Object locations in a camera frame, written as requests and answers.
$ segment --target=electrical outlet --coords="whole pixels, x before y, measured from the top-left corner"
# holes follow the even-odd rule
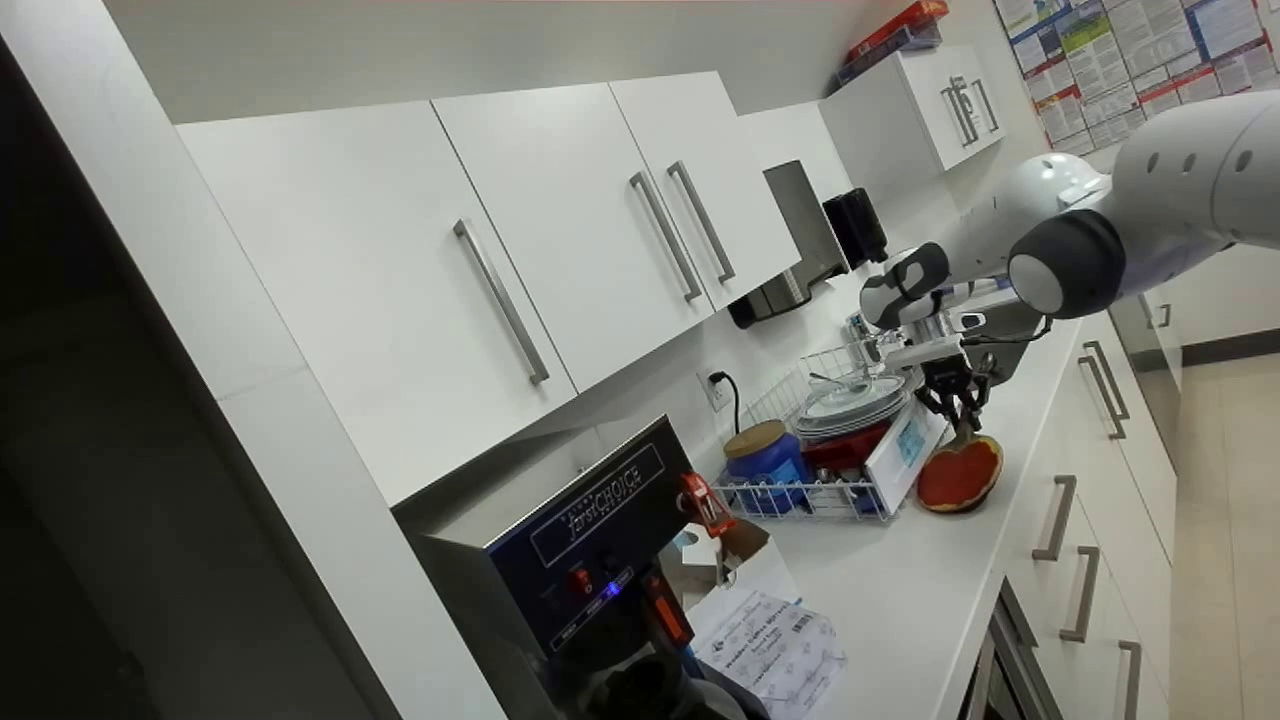
[[[732,388],[730,388],[730,378],[724,371],[706,371],[709,378],[709,408],[713,411],[724,411],[724,408],[732,408]]]

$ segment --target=kitchen counter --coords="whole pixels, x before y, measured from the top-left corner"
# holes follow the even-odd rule
[[[909,505],[893,526],[768,528],[805,604],[838,626],[847,651],[847,674],[817,715],[954,720],[961,711],[1011,557],[1020,481],[1075,337],[1079,323],[1058,323],[991,394],[986,434],[999,441],[1005,470],[986,507],[929,516]]]

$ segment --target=silver bar handle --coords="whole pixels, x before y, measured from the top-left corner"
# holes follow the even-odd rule
[[[677,223],[672,223],[670,213],[660,209],[660,202],[656,202],[656,192],[654,192],[654,183],[650,183],[646,172],[631,175],[631,192],[642,192],[642,202],[650,203],[656,227],[666,234],[670,252],[672,252],[672,259],[677,259],[677,271],[680,271],[680,279],[683,279],[683,306],[693,306],[693,299],[706,296],[706,292],[697,287],[693,263],[687,263],[687,257],[683,257],[683,247],[680,247],[680,242],[677,242]]]
[[[1126,434],[1126,425],[1122,425],[1122,411],[1116,411],[1116,405],[1114,405],[1114,394],[1108,394],[1108,383],[1103,383],[1103,371],[1098,368],[1091,356],[1079,356],[1079,366],[1091,371],[1098,394],[1103,398],[1108,415],[1114,415],[1114,425],[1116,425],[1108,441],[1126,441],[1128,434]]]
[[[1122,405],[1122,420],[1128,420],[1128,405],[1126,405],[1126,398],[1122,398],[1122,383],[1116,383],[1116,371],[1114,371],[1114,361],[1108,361],[1103,344],[1099,344],[1099,342],[1088,342],[1086,349],[1091,349],[1098,361],[1103,366],[1108,388],[1114,388],[1114,398],[1116,398],[1116,405]]]
[[[1145,644],[1122,641],[1122,651],[1128,651],[1126,720],[1135,720],[1135,702],[1145,692]]]
[[[954,78],[954,94],[957,94],[957,112],[961,112],[961,123],[965,123],[965,149],[975,143],[975,123],[972,123],[972,101],[968,101],[968,79],[965,78]]]
[[[1091,598],[1098,598],[1098,573],[1103,565],[1099,548],[1075,548],[1086,557],[1086,590],[1079,590],[1079,609],[1072,628],[1062,632],[1066,644],[1086,644],[1088,641],[1088,622],[1091,622]]]
[[[968,123],[965,123],[965,112],[961,112],[961,94],[949,84],[946,101],[954,103],[954,116],[957,116],[957,128],[961,128],[961,149],[968,149]]]
[[[999,132],[999,116],[995,116],[995,108],[991,108],[987,84],[986,84],[986,79],[972,79],[972,88],[975,88],[975,98],[979,98],[979,101],[986,101],[986,108],[987,108],[987,120],[991,120],[991,128],[987,128],[987,132]]]
[[[507,329],[514,342],[515,342],[515,351],[519,351],[519,361],[525,361],[530,383],[551,381],[544,356],[536,351],[536,344],[531,344],[531,337],[530,337],[530,329],[525,329],[525,315],[519,315],[515,306],[514,306],[514,292],[503,287],[503,279],[501,279],[496,267],[487,263],[483,247],[478,243],[474,223],[468,223],[468,220],[457,220],[457,223],[453,223],[453,235],[468,247],[474,263],[481,267],[481,279],[483,279],[491,306],[501,307],[503,329]]]
[[[1058,478],[1053,483],[1062,483],[1066,494],[1058,496],[1058,514],[1053,514],[1053,534],[1046,548],[1034,548],[1034,562],[1047,562],[1058,565],[1066,553],[1066,536],[1068,536],[1068,516],[1072,516],[1072,500],[1075,500],[1075,478]]]
[[[709,213],[706,195],[697,192],[683,159],[677,159],[677,165],[670,169],[670,175],[683,188],[697,223],[709,234],[709,243],[713,243],[717,259],[722,259],[722,286],[736,279],[736,267],[732,267],[732,257],[730,257],[730,247],[724,247],[724,242],[722,242],[722,227],[713,223],[713,213]]]

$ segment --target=white robot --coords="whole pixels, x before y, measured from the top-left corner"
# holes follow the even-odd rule
[[[961,337],[937,323],[1005,278],[1047,322],[1103,312],[1233,247],[1280,247],[1280,94],[1204,101],[1147,120],[1099,175],[1075,158],[1023,159],[937,243],[919,243],[859,292],[859,322],[913,344],[890,371],[919,368],[919,401],[975,425],[986,381]]]

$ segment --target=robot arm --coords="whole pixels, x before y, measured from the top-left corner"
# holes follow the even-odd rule
[[[1046,315],[1103,312],[1233,247],[1280,247],[1280,94],[1188,103],[1147,120],[1099,175],[1075,158],[1023,159],[949,235],[874,278],[859,315],[929,322],[946,296],[1011,279]]]

